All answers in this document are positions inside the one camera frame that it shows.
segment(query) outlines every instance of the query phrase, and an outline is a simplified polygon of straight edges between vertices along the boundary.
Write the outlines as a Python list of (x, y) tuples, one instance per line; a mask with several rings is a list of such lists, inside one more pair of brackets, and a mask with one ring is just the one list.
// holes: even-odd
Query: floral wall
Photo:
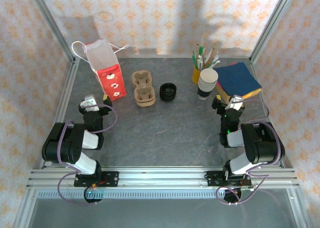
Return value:
[(320, 223), (320, 0), (292, 0), (254, 65), (314, 227)]
[(33, 0), (0, 0), (0, 227), (12, 227), (38, 168), (67, 58)]
[(118, 56), (190, 56), (213, 43), (250, 56), (278, 0), (45, 0), (69, 45), (108, 38)]

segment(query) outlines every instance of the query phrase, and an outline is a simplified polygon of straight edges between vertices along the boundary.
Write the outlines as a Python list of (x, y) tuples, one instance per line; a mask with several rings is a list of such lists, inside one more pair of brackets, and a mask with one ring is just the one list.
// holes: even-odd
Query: glass panel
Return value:
[(222, 205), (217, 199), (123, 199), (106, 200), (88, 209), (60, 199), (37, 199), (30, 228), (38, 227), (296, 228), (297, 225), (286, 189), (261, 189), (236, 207)]
[[(249, 59), (220, 59), (219, 66), (245, 62)], [(220, 115), (212, 109), (214, 89), (208, 100), (197, 97), (192, 80), (191, 58), (120, 58), (127, 95), (113, 102), (117, 123), (104, 132), (100, 151), (84, 151), (102, 166), (220, 166), (244, 152), (244, 148), (224, 148), (219, 142)], [(146, 69), (151, 72), (156, 102), (139, 107), (134, 98), (132, 73)], [(159, 88), (166, 82), (177, 87), (176, 98), (164, 103)], [(65, 118), (83, 123), (78, 111), (86, 95), (93, 94), (102, 103), (103, 92), (89, 64), (80, 61)], [(258, 102), (245, 104), (242, 122), (265, 116)], [(104, 127), (114, 122), (111, 112), (103, 117)]]

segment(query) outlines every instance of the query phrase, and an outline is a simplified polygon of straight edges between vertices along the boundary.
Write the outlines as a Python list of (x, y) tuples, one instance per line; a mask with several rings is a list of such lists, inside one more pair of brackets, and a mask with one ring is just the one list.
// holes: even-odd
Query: red gift bag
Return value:
[[(83, 45), (82, 48), (88, 60), (80, 57), (74, 51), (73, 45), (77, 42)], [(118, 50), (114, 52), (110, 44), (104, 39), (99, 39), (89, 44), (76, 41), (72, 43), (71, 48), (76, 56), (90, 64), (103, 92), (110, 97), (111, 101), (114, 101), (127, 94), (121, 68), (115, 53), (127, 48), (128, 45), (119, 48), (112, 44), (112, 46), (118, 48)]]

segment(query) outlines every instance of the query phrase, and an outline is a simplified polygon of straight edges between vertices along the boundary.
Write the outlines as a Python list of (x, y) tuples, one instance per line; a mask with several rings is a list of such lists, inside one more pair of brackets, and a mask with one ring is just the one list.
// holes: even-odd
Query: cable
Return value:
[[(240, 103), (240, 102), (247, 102), (247, 101), (259, 101), (259, 102), (261, 102), (261, 103), (264, 105), (264, 107), (266, 108), (266, 110), (267, 110), (267, 115), (266, 115), (265, 117), (263, 117), (263, 118), (252, 119), (252, 120), (246, 121), (246, 122), (244, 122), (244, 123), (249, 123), (249, 122), (250, 122), (250, 123), (253, 123), (254, 121), (261, 120), (261, 119), (265, 119), (265, 118), (267, 118), (267, 117), (269, 116), (270, 112), (269, 112), (268, 106), (265, 104), (265, 102), (263, 102), (263, 101), (261, 101), (261, 100), (259, 100), (259, 99), (247, 99), (247, 100), (244, 100), (244, 101), (232, 102), (232, 103)], [(263, 177), (263, 179), (262, 179), (262, 181), (257, 185), (257, 187), (255, 188), (255, 190), (250, 194), (250, 196), (248, 196), (245, 200), (240, 201), (239, 196), (234, 192), (234, 190), (232, 190), (232, 189), (229, 188), (229, 187), (225, 187), (225, 186), (218, 187), (218, 189), (217, 189), (216, 192), (215, 192), (215, 195), (216, 195), (216, 198), (218, 199), (218, 201), (219, 201), (220, 203), (224, 204), (224, 205), (229, 205), (229, 206), (230, 206), (230, 205), (237, 205), (237, 204), (242, 204), (242, 203), (248, 201), (248, 200), (257, 192), (257, 190), (258, 190), (259, 187), (262, 185), (262, 183), (269, 177), (269, 175), (254, 175), (254, 174), (251, 174), (250, 172), (251, 172), (252, 170), (254, 170), (254, 169), (256, 169), (256, 168), (260, 168), (260, 167), (262, 167), (262, 166), (267, 166), (267, 165), (270, 166), (270, 165), (273, 165), (273, 164), (277, 163), (277, 162), (280, 160), (280, 157), (281, 157), (281, 145), (280, 145), (279, 136), (277, 135), (275, 129), (274, 129), (271, 125), (269, 125), (269, 124), (266, 123), (266, 122), (260, 122), (260, 123), (261, 123), (261, 124), (264, 124), (265, 126), (267, 126), (267, 127), (272, 131), (273, 136), (274, 136), (274, 138), (275, 138), (275, 142), (276, 142), (277, 148), (278, 148), (278, 149), (277, 149), (277, 156), (276, 156), (276, 158), (275, 158), (275, 160), (274, 160), (273, 162), (269, 162), (269, 163), (261, 164), (261, 165), (256, 165), (256, 166), (251, 167), (251, 168), (249, 168), (248, 170), (246, 170), (245, 173), (246, 173), (247, 175), (252, 176), (252, 177)], [(223, 202), (223, 201), (218, 197), (218, 192), (219, 192), (219, 190), (222, 189), (222, 188), (225, 188), (226, 190), (231, 191), (231, 192), (235, 195), (235, 197), (237, 198), (238, 201), (235, 202), (235, 203)]]
[[(96, 107), (96, 106), (99, 106), (99, 107), (107, 107), (107, 108), (111, 109), (111, 110), (114, 112), (114, 114), (115, 114), (115, 120), (114, 120), (113, 124), (112, 124), (111, 126), (109, 126), (108, 128), (102, 129), (102, 130), (96, 131), (96, 132), (91, 132), (91, 133), (93, 133), (93, 134), (94, 134), (94, 133), (105, 132), (106, 130), (109, 130), (109, 129), (110, 129), (111, 127), (113, 127), (114, 124), (117, 122), (117, 118), (118, 118), (115, 109), (112, 108), (112, 107), (110, 107), (110, 106), (108, 106), (108, 105), (105, 105), (105, 104), (92, 105), (92, 106), (88, 106), (88, 107), (86, 107), (86, 108)], [(71, 175), (78, 175), (78, 174), (81, 173), (81, 171), (80, 171), (79, 169), (77, 169), (76, 167), (74, 167), (74, 166), (72, 166), (72, 165), (70, 165), (70, 164), (64, 163), (64, 162), (61, 160), (61, 154), (60, 154), (60, 152), (61, 152), (61, 145), (62, 145), (62, 141), (63, 141), (63, 139), (64, 139), (64, 136), (65, 136), (65, 133), (66, 133), (66, 130), (67, 130), (67, 127), (68, 127), (69, 123), (73, 123), (73, 124), (74, 124), (74, 122), (73, 122), (71, 119), (67, 119), (67, 120), (66, 120), (66, 122), (65, 122), (65, 124), (64, 124), (64, 126), (63, 126), (63, 129), (62, 129), (62, 131), (61, 131), (61, 135), (60, 135), (59, 141), (58, 141), (58, 146), (57, 146), (57, 150), (56, 150), (56, 156), (57, 156), (57, 158), (58, 158), (59, 164), (61, 164), (61, 165), (63, 165), (63, 166), (66, 166), (67, 168), (68, 168), (68, 167), (71, 167), (72, 169), (75, 170), (75, 172), (68, 173), (68, 174), (64, 175), (64, 176), (59, 180), (58, 186), (57, 186), (57, 191), (58, 191), (59, 196), (60, 196), (64, 201), (66, 201), (66, 202), (69, 202), (69, 203), (71, 203), (71, 204), (75, 204), (75, 205), (78, 205), (78, 206), (93, 206), (93, 205), (96, 205), (97, 202), (95, 202), (95, 203), (78, 203), (78, 202), (73, 202), (73, 201), (70, 201), (70, 200), (68, 200), (67, 198), (65, 198), (65, 197), (62, 195), (62, 193), (60, 192), (60, 185), (61, 185), (61, 182), (63, 181), (64, 178), (66, 178), (66, 177), (68, 177), (68, 176), (71, 176)]]

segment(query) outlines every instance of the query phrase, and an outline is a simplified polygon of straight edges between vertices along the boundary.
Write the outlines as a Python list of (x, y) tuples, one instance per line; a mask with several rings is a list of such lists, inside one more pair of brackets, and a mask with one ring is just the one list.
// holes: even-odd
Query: cardboard cup holder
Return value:
[(132, 83), (136, 88), (138, 85), (152, 85), (151, 73), (147, 70), (136, 71), (132, 74)]
[(140, 107), (148, 107), (156, 102), (155, 89), (152, 87), (151, 73), (147, 70), (136, 71), (132, 74), (135, 87), (135, 102)]

